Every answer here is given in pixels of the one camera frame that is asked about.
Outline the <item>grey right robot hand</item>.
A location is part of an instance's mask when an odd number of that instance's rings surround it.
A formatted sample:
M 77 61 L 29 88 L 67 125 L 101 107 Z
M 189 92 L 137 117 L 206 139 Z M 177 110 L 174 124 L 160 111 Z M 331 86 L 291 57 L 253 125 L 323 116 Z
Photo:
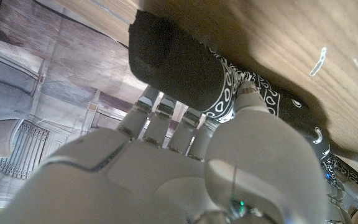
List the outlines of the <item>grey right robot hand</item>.
M 99 129 L 49 156 L 0 223 L 324 223 L 327 197 L 306 139 L 244 82 L 235 117 L 198 161 Z

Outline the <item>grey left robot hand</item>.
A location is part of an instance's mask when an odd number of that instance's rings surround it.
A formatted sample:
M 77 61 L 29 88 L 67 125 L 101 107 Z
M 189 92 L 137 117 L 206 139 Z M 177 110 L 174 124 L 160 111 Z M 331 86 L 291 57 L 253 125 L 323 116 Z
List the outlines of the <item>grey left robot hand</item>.
M 327 173 L 328 214 L 325 223 L 358 223 L 358 185 L 341 173 Z

